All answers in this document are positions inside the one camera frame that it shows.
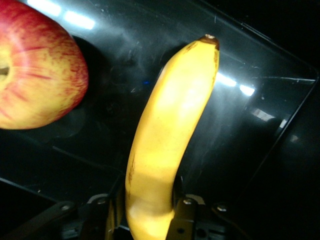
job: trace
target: apple skin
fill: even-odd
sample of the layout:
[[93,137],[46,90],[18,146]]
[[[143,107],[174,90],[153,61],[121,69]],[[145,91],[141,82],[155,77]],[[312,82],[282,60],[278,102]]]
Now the apple skin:
[[78,105],[88,89],[88,68],[72,36],[16,0],[0,0],[0,74],[1,68],[3,129],[50,124]]

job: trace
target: apple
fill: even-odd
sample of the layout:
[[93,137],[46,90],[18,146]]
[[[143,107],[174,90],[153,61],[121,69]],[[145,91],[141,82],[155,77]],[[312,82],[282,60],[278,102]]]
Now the apple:
[[0,0],[0,128],[50,124],[80,103],[88,68],[72,36],[16,0]]

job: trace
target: screw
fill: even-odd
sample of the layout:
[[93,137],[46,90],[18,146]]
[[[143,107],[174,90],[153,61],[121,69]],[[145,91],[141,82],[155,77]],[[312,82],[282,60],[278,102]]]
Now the screw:
[[183,203],[186,204],[186,205],[190,205],[192,204],[193,200],[191,198],[186,198],[183,200]]
[[220,211],[220,212],[226,212],[227,206],[223,205],[223,204],[219,204],[218,206],[216,206],[216,209],[218,209],[218,211]]
[[97,201],[96,204],[105,204],[107,202],[106,197],[100,197]]
[[70,209],[70,206],[69,205],[63,205],[63,206],[60,207],[60,209],[62,211],[66,211],[66,210]]

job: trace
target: screw hole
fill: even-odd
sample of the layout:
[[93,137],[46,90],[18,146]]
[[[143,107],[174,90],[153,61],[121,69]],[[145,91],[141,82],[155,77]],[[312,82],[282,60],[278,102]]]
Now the screw hole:
[[196,231],[196,235],[201,238],[201,239],[204,239],[205,237],[207,237],[207,233],[205,230],[203,230],[202,228],[199,228],[197,231]]
[[180,234],[183,234],[183,233],[185,232],[185,229],[179,227],[176,231],[177,231],[178,233],[180,233]]

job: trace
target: banana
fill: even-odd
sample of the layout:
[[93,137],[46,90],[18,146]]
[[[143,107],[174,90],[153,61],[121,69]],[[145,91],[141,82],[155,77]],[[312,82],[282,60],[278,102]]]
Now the banana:
[[165,240],[172,191],[189,140],[214,87],[219,42],[191,42],[164,66],[143,110],[125,176],[125,213],[135,240]]

